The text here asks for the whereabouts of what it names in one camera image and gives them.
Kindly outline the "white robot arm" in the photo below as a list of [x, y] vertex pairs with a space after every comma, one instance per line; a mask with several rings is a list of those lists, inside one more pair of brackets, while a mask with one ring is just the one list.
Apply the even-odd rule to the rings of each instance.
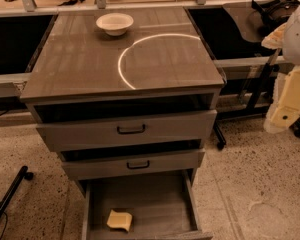
[[286, 23], [263, 39], [262, 46], [281, 48], [283, 58], [294, 65], [275, 81], [273, 103], [264, 122], [264, 129], [274, 134], [287, 130], [300, 117], [300, 5]]

